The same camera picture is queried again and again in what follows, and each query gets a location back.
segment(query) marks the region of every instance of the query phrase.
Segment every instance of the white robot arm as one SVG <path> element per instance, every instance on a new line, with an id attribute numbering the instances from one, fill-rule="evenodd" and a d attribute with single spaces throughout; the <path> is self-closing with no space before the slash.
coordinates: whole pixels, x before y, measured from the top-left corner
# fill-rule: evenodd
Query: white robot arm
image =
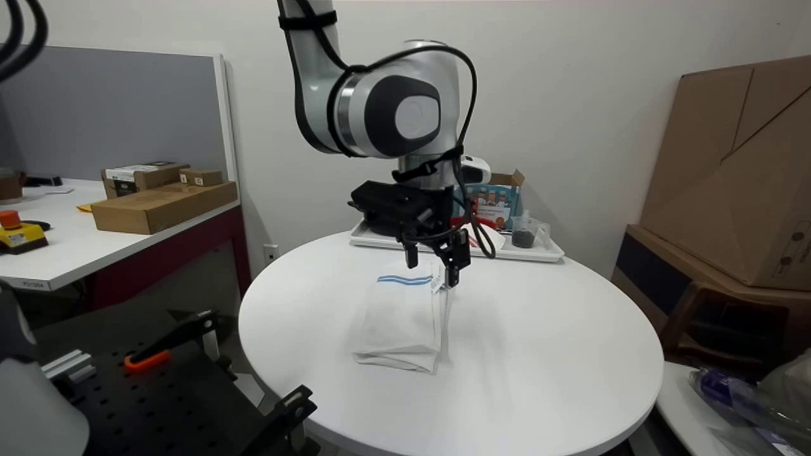
<path id="1" fill-rule="evenodd" d="M 414 243 L 430 246 L 446 263 L 446 285 L 456 287 L 469 267 L 466 230 L 450 229 L 450 213 L 477 99 L 474 65 L 450 47 L 411 42 L 381 62 L 346 67 L 333 43 L 332 0 L 279 0 L 279 10 L 303 139 L 318 152 L 400 160 L 394 185 L 364 184 L 351 192 L 351 206 L 364 213 L 366 229 L 406 246 L 407 267 L 414 267 Z M 461 127 L 459 62 L 471 71 Z"/>

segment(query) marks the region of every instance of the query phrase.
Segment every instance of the round white table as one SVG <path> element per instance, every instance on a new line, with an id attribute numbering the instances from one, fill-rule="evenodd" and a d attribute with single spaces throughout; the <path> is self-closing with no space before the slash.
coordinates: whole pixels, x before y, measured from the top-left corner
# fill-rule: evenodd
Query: round white table
<path id="1" fill-rule="evenodd" d="M 447 300 L 432 376 L 357 366 L 361 296 L 400 252 L 307 243 L 255 277 L 237 314 L 255 376 L 313 391 L 313 433 L 357 453 L 602 453 L 656 403 L 659 341 L 602 277 L 474 262 Z"/>

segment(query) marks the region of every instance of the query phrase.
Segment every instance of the white tabletop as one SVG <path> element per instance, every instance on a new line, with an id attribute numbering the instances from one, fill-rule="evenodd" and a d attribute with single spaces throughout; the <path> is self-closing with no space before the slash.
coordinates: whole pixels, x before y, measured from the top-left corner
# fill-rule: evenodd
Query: white tabletop
<path id="1" fill-rule="evenodd" d="M 667 426 L 678 437 L 693 456 L 757 456 L 774 453 L 754 431 L 743 422 L 727 422 L 712 412 L 692 389 L 693 369 L 663 366 L 663 382 L 656 401 Z"/>
<path id="2" fill-rule="evenodd" d="M 361 296 L 397 258 L 340 233 L 280 256 L 243 296 L 247 362 L 279 395 L 309 385 L 327 439 L 359 453 L 599 453 L 654 409 L 651 325 L 574 262 L 474 262 L 436 376 L 357 366 Z"/>
<path id="3" fill-rule="evenodd" d="M 105 201 L 103 185 L 93 180 L 65 180 L 60 187 L 24 191 L 20 201 L 0 201 L 0 210 L 20 210 L 22 222 L 51 224 L 51 230 L 46 233 L 51 246 L 20 256 L 1 256 L 0 280 L 14 290 L 52 291 L 237 208 L 237 204 L 227 204 L 155 237 L 133 237 L 95 230 L 93 215 L 75 208 L 99 201 Z"/>

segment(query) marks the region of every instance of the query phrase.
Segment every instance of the gray partition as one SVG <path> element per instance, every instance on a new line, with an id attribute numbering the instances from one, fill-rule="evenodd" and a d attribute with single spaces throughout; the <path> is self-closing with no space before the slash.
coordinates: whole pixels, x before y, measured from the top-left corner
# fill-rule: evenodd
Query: gray partition
<path id="1" fill-rule="evenodd" d="M 0 87 L 0 168 L 99 179 L 175 160 L 227 172 L 213 56 L 48 49 Z"/>

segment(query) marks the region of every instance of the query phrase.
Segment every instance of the folded towel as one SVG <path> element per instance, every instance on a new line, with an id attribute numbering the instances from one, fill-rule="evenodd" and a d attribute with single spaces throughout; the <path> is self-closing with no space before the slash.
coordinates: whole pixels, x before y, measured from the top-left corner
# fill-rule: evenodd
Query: folded towel
<path id="1" fill-rule="evenodd" d="M 444 267 L 419 258 L 407 268 L 387 267 L 369 287 L 361 304 L 355 360 L 397 371 L 432 372 L 444 331 Z"/>

